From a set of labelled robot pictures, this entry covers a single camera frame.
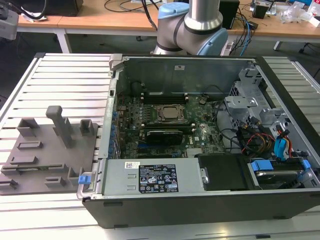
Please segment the slotted metal surface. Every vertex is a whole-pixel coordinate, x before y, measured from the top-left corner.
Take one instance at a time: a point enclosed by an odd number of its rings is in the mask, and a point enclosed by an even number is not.
[[[64,73],[57,72],[55,67],[102,67],[106,71],[108,61],[107,54],[57,53],[36,60],[30,73],[21,80],[22,88],[0,121],[0,169],[19,135],[16,127],[21,117],[35,117],[39,124],[51,124],[51,120],[45,117],[45,109],[49,104],[61,104],[64,107],[62,114],[68,116],[71,123],[90,118],[99,124],[97,149],[93,157],[97,161],[104,103],[108,98],[106,89],[110,82],[108,72],[100,72],[101,77],[98,78],[92,77],[91,74],[95,72],[67,72],[70,75],[66,77]],[[38,78],[36,71],[40,67],[52,68],[53,73],[46,72],[45,77]],[[175,214],[170,206],[164,211]],[[0,196],[1,239],[256,239],[256,235],[266,234],[274,240],[314,240],[320,236],[319,221],[320,207],[315,207],[287,220],[102,229],[75,193]]]
[[[291,62],[286,57],[264,57],[273,72],[284,85],[295,103],[299,106],[314,129],[320,134],[320,94],[319,85],[296,62]],[[270,88],[266,90],[276,107],[280,103]]]

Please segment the motherboard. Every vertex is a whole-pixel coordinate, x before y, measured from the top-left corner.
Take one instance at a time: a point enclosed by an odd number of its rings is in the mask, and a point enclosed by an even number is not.
[[[185,101],[119,95],[118,134],[122,159],[193,158],[224,153],[222,136],[213,119],[213,104],[202,95]]]

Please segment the floor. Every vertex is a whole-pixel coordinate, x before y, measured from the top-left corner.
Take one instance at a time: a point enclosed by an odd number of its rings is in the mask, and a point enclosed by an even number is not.
[[[147,55],[156,45],[155,37],[112,35],[69,35],[73,53],[124,53]],[[306,47],[299,53],[303,43],[284,42],[280,51],[274,51],[275,42],[253,41],[245,56],[279,56],[297,60],[313,76],[320,67],[320,44]],[[50,33],[18,33],[16,40],[0,39],[0,108],[20,80],[34,55],[39,52],[60,53],[59,43]],[[315,78],[320,82],[320,73]]]

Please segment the power supply label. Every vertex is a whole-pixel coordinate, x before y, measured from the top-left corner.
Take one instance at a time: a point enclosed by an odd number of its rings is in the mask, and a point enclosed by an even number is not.
[[[140,165],[139,192],[142,194],[179,192],[176,165]]]

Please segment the blue cable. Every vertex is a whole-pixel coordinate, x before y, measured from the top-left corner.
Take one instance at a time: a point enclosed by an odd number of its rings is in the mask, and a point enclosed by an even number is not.
[[[249,43],[250,28],[249,28],[249,23],[248,23],[248,21],[247,21],[246,19],[244,19],[243,17],[241,17],[241,18],[236,17],[236,18],[237,18],[237,19],[240,19],[240,20],[242,20],[242,21],[245,21],[246,26],[247,26],[247,29],[248,29],[247,35],[246,35],[246,38],[245,38],[244,47],[243,47],[243,49],[242,49],[242,52],[240,53],[240,56],[242,56],[242,54],[244,54],[244,52],[245,52],[245,50],[246,50],[246,48],[247,48],[247,46],[248,46],[248,43]]]
[[[245,44],[244,44],[244,47],[242,49],[242,52],[240,53],[240,56],[242,56],[242,54],[244,54],[245,50],[247,49],[247,46],[248,46],[248,43],[249,43],[249,33],[250,33],[250,27],[249,27],[249,23],[246,19],[244,19],[245,23],[246,23],[246,26],[248,28],[248,34],[246,36],[246,40],[245,40]]]

